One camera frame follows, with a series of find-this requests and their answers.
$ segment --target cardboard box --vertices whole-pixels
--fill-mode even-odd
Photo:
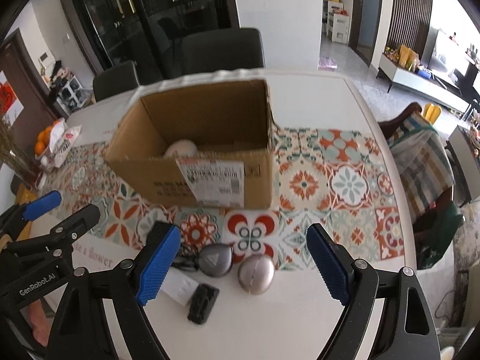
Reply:
[[[272,200],[272,123],[262,79],[154,93],[124,115],[106,161],[152,203],[266,209]],[[182,139],[192,140],[198,155],[163,158]]]

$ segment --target person's hand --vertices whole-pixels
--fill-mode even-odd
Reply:
[[[49,343],[50,324],[43,312],[42,303],[36,300],[28,305],[28,316],[32,323],[32,334],[35,340],[44,347]]]

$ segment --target floral pattern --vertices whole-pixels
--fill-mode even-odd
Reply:
[[[49,174],[43,193],[58,190],[63,220],[92,203],[96,237],[141,249],[155,221],[176,224],[182,251],[231,244],[234,261],[267,254],[279,270],[314,269],[306,231],[321,223],[334,242],[369,262],[402,256],[403,236],[390,176],[375,139],[356,131],[277,128],[272,206],[266,211],[164,207],[142,198],[105,163],[107,144],[75,147]]]

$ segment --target rose gold computer mouse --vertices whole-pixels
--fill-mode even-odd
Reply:
[[[254,254],[247,257],[238,269],[241,287],[252,295],[260,295],[270,288],[275,275],[275,264],[270,256]]]

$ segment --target striped cloth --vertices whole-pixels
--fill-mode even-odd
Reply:
[[[452,167],[438,132],[417,112],[409,116],[387,142],[414,223],[442,192],[453,186]]]

